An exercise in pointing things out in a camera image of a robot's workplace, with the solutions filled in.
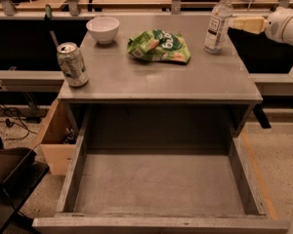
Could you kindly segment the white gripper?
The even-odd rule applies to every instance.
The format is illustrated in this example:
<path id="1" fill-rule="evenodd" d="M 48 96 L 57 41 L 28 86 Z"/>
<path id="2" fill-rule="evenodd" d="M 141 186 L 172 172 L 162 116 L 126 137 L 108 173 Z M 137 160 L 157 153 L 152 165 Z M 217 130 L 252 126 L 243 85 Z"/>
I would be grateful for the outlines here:
<path id="1" fill-rule="evenodd" d="M 229 27 L 253 34 L 265 31 L 269 39 L 293 47 L 293 9 L 278 7 L 267 19 L 262 17 L 231 18 Z"/>

